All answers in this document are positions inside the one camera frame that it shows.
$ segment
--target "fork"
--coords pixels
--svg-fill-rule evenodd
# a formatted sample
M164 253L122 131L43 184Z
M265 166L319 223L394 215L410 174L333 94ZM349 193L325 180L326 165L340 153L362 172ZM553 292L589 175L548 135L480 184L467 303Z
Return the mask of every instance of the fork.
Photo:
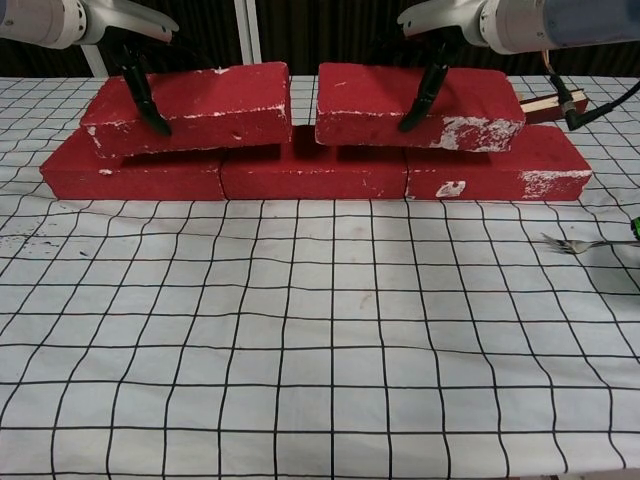
M587 242L584 240L557 240L551 238L548 235L542 234L544 241L556 250L562 253L569 253L572 255L580 255L587 250L594 247L606 247L609 245L630 245L632 247L640 247L640 241L638 240L597 240L595 242Z

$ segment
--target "table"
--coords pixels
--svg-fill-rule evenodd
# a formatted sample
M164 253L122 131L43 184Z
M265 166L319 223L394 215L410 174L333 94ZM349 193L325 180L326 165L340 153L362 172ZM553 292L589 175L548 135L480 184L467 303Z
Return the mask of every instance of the table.
M0 79L3 480L640 466L638 251L540 241L630 238L640 99L569 134L575 203L57 202L38 167L101 84Z

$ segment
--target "black cable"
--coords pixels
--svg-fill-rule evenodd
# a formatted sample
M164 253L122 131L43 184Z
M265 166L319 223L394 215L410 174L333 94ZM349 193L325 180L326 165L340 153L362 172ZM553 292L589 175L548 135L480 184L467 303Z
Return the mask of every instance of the black cable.
M575 103L573 102L573 96L571 95L571 92L569 91L567 86L564 84L564 81L562 80L560 75L555 73L553 70L549 71L549 75L551 83L558 92L558 102L560 103L560 107L562 108L562 113L564 114L567 126L571 131L577 130L580 127L584 127L588 123L591 123L594 120L597 120L598 118L611 113L616 107L619 107L640 91L639 81L620 98L602 105L601 107L594 108L593 110L589 110L588 112L585 112L583 114L579 114L576 110Z

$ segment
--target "dark background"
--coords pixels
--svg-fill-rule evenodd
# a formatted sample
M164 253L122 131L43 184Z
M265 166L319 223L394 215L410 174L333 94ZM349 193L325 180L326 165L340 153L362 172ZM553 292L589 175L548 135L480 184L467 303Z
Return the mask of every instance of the dark background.
M181 26L214 66L242 63L233 0L138 0ZM416 0L257 0L263 61L282 60L293 74L317 73L322 62L363 63L376 36L395 24ZM565 75L640 76L640 43L558 51L556 70ZM116 69L105 58L110 73ZM179 69L170 60L150 62L154 71ZM458 66L494 68L508 74L542 74L539 54L501 56L468 47ZM79 47L59 52L0 40L0 76L90 76Z

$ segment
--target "stacked bricks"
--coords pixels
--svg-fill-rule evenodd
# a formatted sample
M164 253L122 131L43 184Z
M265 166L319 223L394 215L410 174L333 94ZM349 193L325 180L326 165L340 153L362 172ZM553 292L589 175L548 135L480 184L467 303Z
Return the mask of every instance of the stacked bricks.
M429 116L400 132L422 74L321 65L315 129L291 128L282 63L151 75L171 137L113 78L42 173L69 199L578 198L588 164L561 130L525 126L502 73L451 69Z

